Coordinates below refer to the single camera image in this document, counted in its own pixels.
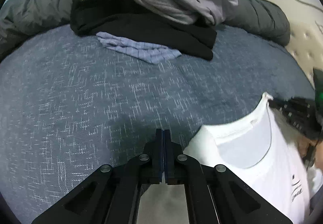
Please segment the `person right hand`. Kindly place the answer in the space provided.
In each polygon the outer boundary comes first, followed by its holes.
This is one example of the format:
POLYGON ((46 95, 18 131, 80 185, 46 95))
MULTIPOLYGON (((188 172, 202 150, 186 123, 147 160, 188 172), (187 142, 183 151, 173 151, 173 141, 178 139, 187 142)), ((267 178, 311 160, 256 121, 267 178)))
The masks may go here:
POLYGON ((300 136, 297 139, 297 147, 307 169, 315 166, 322 171, 322 141, 300 136))

